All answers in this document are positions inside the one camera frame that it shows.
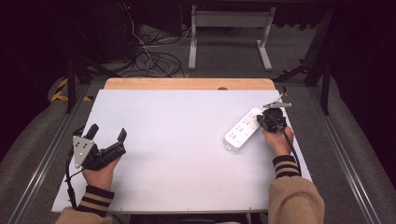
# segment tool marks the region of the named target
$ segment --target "metal bracket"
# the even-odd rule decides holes
[[[280,107],[291,107],[291,103],[283,103],[283,102],[279,101],[280,98],[282,98],[282,96],[283,96],[283,93],[280,94],[280,96],[277,97],[272,103],[267,104],[267,105],[263,105],[262,107],[268,108],[268,109],[270,109],[270,108],[280,108]]]
[[[75,167],[79,168],[85,161],[95,143],[86,138],[73,136],[73,149],[75,154]]]

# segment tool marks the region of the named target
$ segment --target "metal stand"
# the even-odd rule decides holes
[[[329,115],[329,89],[330,89],[330,76],[332,74],[332,67],[330,63],[324,65],[324,73],[322,80],[322,91],[320,95],[320,105],[325,115]]]
[[[275,16],[275,7],[271,7],[269,12],[223,12],[223,11],[196,11],[196,6],[192,6],[191,11],[191,45],[189,69],[194,70],[196,64],[197,44],[196,28],[203,27],[262,27],[265,29],[261,40],[257,40],[257,46],[262,56],[262,63],[266,71],[272,71],[272,65],[265,50],[270,33],[271,24]]]
[[[300,66],[294,68],[293,70],[290,70],[290,71],[283,71],[281,76],[279,76],[279,77],[277,77],[277,78],[273,78],[272,80],[273,80],[274,82],[283,82],[284,80],[287,80],[287,79],[289,79],[290,77],[294,77],[294,76],[297,75],[297,74],[305,73],[306,70],[307,70],[306,67],[300,65]]]

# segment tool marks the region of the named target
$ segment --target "dark floor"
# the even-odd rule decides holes
[[[299,65],[315,31],[273,26],[267,42],[272,72],[264,71],[255,46],[262,34],[260,29],[241,29],[232,35],[216,30],[201,32],[194,71],[188,70],[188,39],[175,46],[147,50],[177,56],[186,77],[274,78]],[[174,77],[182,77],[182,72]],[[299,75],[276,83],[276,87],[288,89],[289,96],[283,100],[293,104],[287,112],[312,179],[326,203],[325,223],[396,223],[395,189],[340,99],[336,83],[331,83],[330,116],[324,116],[318,107],[320,83],[307,88],[303,79],[304,75]],[[94,77],[91,85],[78,85],[79,92],[95,96],[105,81],[106,77]],[[49,98],[59,82],[54,83]],[[0,164],[0,223],[55,222],[59,214],[50,209],[64,176],[71,134],[84,125],[92,105],[79,102],[66,116],[67,102],[52,101],[21,133]]]

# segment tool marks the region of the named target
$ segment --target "person's left hand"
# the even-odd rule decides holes
[[[85,180],[88,185],[97,187],[99,189],[105,189],[111,191],[111,184],[113,182],[113,172],[116,168],[117,163],[121,157],[117,158],[113,162],[109,163],[108,166],[99,171],[94,170],[83,170]]]

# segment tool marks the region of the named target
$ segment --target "beige sleeve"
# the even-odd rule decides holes
[[[79,212],[72,207],[66,207],[59,216],[56,224],[111,224],[111,217],[99,217],[95,213]]]
[[[300,176],[283,176],[269,188],[270,224],[323,223],[324,202],[315,185]]]

